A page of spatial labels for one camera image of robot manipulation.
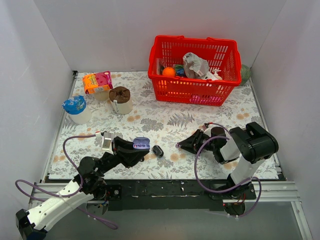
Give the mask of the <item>lavender earbud charging case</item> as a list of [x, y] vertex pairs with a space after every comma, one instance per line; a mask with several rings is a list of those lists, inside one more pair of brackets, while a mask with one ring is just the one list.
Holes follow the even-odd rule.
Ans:
[[133, 145], [134, 144], [148, 144], [150, 146], [150, 139], [147, 137], [136, 137], [133, 139]]

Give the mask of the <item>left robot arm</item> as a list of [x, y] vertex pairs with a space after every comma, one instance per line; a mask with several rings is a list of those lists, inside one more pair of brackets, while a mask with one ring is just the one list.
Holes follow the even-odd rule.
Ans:
[[136, 137], [127, 141], [120, 137], [110, 138], [106, 132], [97, 132], [95, 137], [102, 137], [104, 154], [97, 158], [85, 156], [76, 170], [78, 174], [60, 191], [42, 192], [50, 198], [28, 210], [21, 209], [16, 214], [16, 225], [24, 240], [43, 240], [47, 232], [63, 217], [80, 205], [92, 199], [102, 201], [106, 206], [110, 199], [120, 197], [121, 187], [107, 185], [105, 173], [118, 165], [134, 167], [144, 161], [150, 151], [147, 137]]

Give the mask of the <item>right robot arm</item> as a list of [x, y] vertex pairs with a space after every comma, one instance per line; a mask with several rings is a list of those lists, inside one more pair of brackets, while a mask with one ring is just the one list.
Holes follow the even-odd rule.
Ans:
[[[257, 122], [246, 124], [245, 128], [234, 127], [228, 130], [218, 123], [205, 123], [190, 137], [178, 142], [177, 147], [195, 154], [194, 175], [197, 183], [213, 195], [227, 195], [237, 199], [250, 189], [254, 174], [265, 160], [279, 150], [275, 137]], [[199, 179], [197, 161], [201, 152], [212, 152], [221, 165], [238, 160], [235, 169], [228, 175], [226, 184], [212, 189]]]

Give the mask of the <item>black earbud charging case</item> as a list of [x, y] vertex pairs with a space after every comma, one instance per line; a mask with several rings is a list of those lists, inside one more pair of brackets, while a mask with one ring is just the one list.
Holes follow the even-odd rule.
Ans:
[[164, 155], [164, 151], [162, 150], [162, 148], [159, 145], [154, 145], [152, 147], [152, 151], [159, 158], [163, 157], [163, 155]]

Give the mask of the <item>floral patterned table mat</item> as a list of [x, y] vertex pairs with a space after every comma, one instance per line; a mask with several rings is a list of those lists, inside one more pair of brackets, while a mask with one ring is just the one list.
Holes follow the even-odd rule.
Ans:
[[[127, 141], [147, 137], [152, 146], [158, 145], [164, 152], [163, 157], [150, 152], [143, 162], [132, 168], [119, 165], [106, 174], [108, 179], [193, 179], [195, 157], [177, 148], [178, 142], [208, 122], [227, 129], [263, 122], [249, 84], [236, 87], [223, 105], [217, 107], [158, 101], [152, 81], [144, 71], [115, 72], [111, 77], [115, 86], [130, 90], [132, 111], [117, 114], [110, 101], [97, 101], [86, 95], [91, 119], [77, 125], [69, 117], [65, 118], [48, 169], [50, 180], [69, 180], [76, 174], [75, 166], [83, 157], [103, 155], [101, 139], [94, 137], [97, 131], [106, 131]], [[203, 151], [197, 160], [197, 174], [201, 179], [225, 179], [237, 165], [237, 161], [219, 164], [211, 152]]]

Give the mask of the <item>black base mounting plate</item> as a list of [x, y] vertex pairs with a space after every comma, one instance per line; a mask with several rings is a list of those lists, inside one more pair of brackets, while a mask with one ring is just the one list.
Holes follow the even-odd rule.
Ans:
[[225, 193], [203, 189], [192, 179], [107, 180], [95, 198], [109, 211], [124, 210], [209, 210], [223, 211], [224, 201], [255, 200], [253, 184]]

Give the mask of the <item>brown topped paper roll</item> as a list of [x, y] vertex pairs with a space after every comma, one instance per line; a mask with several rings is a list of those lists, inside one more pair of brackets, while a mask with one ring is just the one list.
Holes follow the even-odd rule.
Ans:
[[109, 100], [117, 114], [126, 115], [133, 110], [131, 92], [123, 86], [118, 86], [109, 91]]

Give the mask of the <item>blue lidded white cup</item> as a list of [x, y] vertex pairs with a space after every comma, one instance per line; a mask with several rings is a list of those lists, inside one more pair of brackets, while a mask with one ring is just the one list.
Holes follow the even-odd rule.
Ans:
[[91, 110], [82, 95], [68, 98], [61, 106], [69, 115], [70, 119], [77, 125], [84, 125], [92, 118]]

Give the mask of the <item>beige cup under package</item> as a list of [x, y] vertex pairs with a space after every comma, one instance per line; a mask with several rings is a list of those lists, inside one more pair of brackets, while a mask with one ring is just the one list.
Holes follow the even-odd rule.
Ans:
[[106, 101], [109, 99], [109, 92], [110, 90], [104, 90], [104, 91], [100, 91], [100, 92], [95, 92], [93, 94], [93, 97], [95, 100], [97, 101]]

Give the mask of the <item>white pump bottle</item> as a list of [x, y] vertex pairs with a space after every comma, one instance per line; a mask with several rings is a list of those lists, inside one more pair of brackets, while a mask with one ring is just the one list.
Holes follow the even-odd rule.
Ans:
[[221, 70], [219, 69], [214, 69], [213, 72], [208, 71], [205, 75], [201, 77], [201, 79], [212, 81], [222, 80], [223, 78], [219, 75], [219, 72], [221, 72]]

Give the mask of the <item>orange pink snack package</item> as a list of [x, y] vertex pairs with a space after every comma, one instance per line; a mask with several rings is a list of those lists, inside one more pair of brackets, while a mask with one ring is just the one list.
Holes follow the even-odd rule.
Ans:
[[95, 94], [113, 88], [110, 71], [87, 74], [82, 78], [84, 93]]

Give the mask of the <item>blue green item in basket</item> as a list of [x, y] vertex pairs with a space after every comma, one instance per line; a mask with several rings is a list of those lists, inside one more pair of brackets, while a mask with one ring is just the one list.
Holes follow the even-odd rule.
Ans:
[[175, 64], [174, 65], [175, 75], [178, 77], [185, 77], [185, 70], [182, 64]]

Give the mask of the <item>orange fruit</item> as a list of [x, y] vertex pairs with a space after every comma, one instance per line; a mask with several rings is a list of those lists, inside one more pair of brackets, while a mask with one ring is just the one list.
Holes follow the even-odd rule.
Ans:
[[162, 71], [162, 75], [165, 77], [175, 77], [176, 76], [176, 71], [172, 67], [166, 67]]

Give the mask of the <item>green ball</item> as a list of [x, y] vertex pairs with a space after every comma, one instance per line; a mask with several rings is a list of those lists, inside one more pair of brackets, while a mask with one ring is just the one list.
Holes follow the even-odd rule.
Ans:
[[244, 86], [247, 81], [251, 78], [251, 68], [248, 67], [247, 65], [242, 64], [241, 65], [241, 70], [240, 70], [240, 75], [241, 75], [241, 83], [240, 86]]

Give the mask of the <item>clear plastic packet in basket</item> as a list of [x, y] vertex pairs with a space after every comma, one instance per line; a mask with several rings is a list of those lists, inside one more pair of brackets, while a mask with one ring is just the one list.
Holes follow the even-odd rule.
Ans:
[[166, 62], [163, 58], [156, 58], [156, 74], [162, 75], [166, 68]]

